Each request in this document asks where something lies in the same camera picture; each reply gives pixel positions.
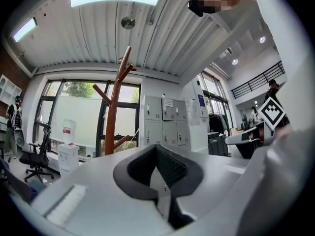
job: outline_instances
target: red label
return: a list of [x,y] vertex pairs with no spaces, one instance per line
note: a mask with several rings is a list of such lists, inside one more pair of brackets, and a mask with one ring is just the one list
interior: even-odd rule
[[64,132],[65,134],[70,134],[70,133],[71,133],[71,129],[64,128],[64,129],[63,129],[63,132]]

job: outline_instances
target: human hand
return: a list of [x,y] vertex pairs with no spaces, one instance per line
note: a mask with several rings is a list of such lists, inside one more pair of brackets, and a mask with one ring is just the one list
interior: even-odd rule
[[292,132],[292,127],[290,124],[275,129],[275,140],[281,140],[283,137],[287,136],[289,133]]

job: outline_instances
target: white ceiling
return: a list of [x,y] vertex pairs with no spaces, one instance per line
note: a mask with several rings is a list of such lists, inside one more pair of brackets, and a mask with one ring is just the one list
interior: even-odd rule
[[[202,18],[188,10],[188,0],[159,0],[155,7],[106,1],[74,8],[70,0],[31,1],[32,6],[21,4],[2,32],[7,51],[28,74],[56,67],[74,70],[91,63],[104,70],[118,69],[118,59],[131,46],[129,62],[142,75],[184,85],[229,46],[235,55],[246,57],[246,50],[261,34],[255,29],[261,18],[258,7],[248,1]],[[133,29],[121,26],[125,16],[135,18]],[[14,43],[13,34],[31,17],[36,18],[36,28]],[[250,32],[252,41],[245,32]],[[216,61],[227,73],[230,58]]]
[[[264,43],[260,43],[261,36],[266,37]],[[253,24],[237,41],[230,45],[233,54],[227,54],[223,58],[217,58],[215,63],[228,75],[237,71],[238,68],[246,65],[269,47],[275,46],[268,26],[261,19]],[[238,59],[238,64],[233,65],[232,61]]]

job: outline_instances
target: white box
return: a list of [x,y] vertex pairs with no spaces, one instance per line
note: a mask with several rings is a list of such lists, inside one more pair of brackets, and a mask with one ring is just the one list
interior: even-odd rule
[[60,176],[64,177],[79,166],[79,147],[76,145],[58,145]]

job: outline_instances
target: white shelf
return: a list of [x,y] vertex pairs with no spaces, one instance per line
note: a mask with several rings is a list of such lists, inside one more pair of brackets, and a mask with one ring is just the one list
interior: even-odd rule
[[7,77],[0,77],[0,101],[7,105],[14,104],[14,98],[21,95],[22,90],[12,83]]

